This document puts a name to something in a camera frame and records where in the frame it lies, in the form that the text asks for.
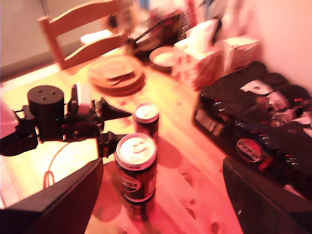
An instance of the black cylinder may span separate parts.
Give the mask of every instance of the black cylinder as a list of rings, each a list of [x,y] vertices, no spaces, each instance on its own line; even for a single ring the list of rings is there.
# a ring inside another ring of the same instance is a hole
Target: black cylinder
[[[27,93],[29,110],[37,121],[41,142],[62,140],[64,123],[64,93],[61,89],[41,85]]]

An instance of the tissue box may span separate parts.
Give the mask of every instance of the tissue box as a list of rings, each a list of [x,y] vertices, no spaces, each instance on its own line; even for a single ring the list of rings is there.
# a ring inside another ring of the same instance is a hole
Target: tissue box
[[[257,59],[260,40],[240,36],[223,40],[224,75],[243,69]]]
[[[221,51],[217,46],[200,53],[188,46],[188,38],[174,44],[171,75],[193,90],[220,78]]]

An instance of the wooden chair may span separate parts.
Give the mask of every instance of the wooden chair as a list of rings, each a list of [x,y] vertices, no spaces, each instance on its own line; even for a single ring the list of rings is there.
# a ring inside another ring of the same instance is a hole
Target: wooden chair
[[[53,20],[49,20],[49,16],[38,19],[53,57],[61,70],[95,59],[125,44],[127,35],[118,34],[84,45],[65,58],[57,40],[58,36],[66,32],[117,12],[119,12],[117,1],[106,0],[105,2],[91,2],[74,7]]]

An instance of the soda can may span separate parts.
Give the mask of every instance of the soda can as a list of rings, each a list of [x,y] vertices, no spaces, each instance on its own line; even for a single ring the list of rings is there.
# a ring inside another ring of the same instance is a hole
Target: soda can
[[[150,198],[142,202],[130,201],[123,195],[128,217],[132,220],[147,220],[151,217],[155,209],[155,193],[156,191],[153,192]]]
[[[151,136],[158,142],[159,113],[155,105],[142,103],[132,114],[135,122],[135,131]]]
[[[156,189],[156,143],[148,135],[133,133],[120,140],[115,151],[121,192],[129,201],[143,202]]]

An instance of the pepsi logo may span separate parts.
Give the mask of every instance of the pepsi logo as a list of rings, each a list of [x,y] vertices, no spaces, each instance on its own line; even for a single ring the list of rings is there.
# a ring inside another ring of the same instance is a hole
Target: pepsi logo
[[[259,162],[263,159],[263,151],[259,144],[252,139],[240,139],[236,144],[238,154],[248,162]]]
[[[140,189],[141,187],[140,181],[128,176],[121,170],[118,171],[118,175],[119,175],[119,181],[122,185],[122,190],[133,193]]]

